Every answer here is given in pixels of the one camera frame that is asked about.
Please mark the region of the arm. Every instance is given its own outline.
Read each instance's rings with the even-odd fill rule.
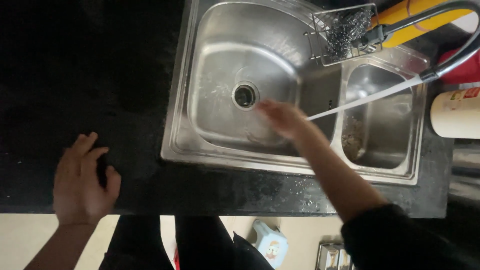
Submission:
[[[59,227],[25,269],[73,269],[96,225],[112,209],[120,191],[120,175],[106,170],[107,187],[98,182],[97,159],[108,148],[94,148],[98,135],[80,135],[65,151],[55,173],[53,209]]]
[[[368,209],[388,204],[370,183],[330,149],[330,142],[322,131],[305,120],[305,115],[297,108],[270,100],[261,102],[257,108],[277,132],[293,141],[298,152],[310,163],[343,222]]]

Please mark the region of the stainless steel sink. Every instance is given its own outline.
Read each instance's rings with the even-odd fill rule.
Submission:
[[[161,155],[167,160],[313,174],[253,108],[262,99],[314,115],[410,79],[428,60],[399,47],[323,67],[303,33],[319,9],[298,0],[188,0]],[[314,120],[368,180],[415,184],[425,87]]]

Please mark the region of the granite countertop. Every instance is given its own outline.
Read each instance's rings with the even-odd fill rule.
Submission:
[[[117,214],[336,214],[309,176],[161,160],[182,1],[84,2],[0,4],[0,212],[51,213],[63,147],[96,131],[122,174]],[[423,128],[418,184],[375,186],[412,217],[438,218],[453,140],[428,113]]]

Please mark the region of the leg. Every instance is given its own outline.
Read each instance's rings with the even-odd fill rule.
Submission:
[[[101,269],[122,269],[120,257],[130,258],[157,269],[173,267],[163,248],[159,216],[120,216]]]
[[[180,269],[232,269],[233,242],[219,217],[175,217]]]

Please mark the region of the white bottle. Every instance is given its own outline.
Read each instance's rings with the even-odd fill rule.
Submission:
[[[430,119],[442,137],[480,139],[480,87],[439,94]]]

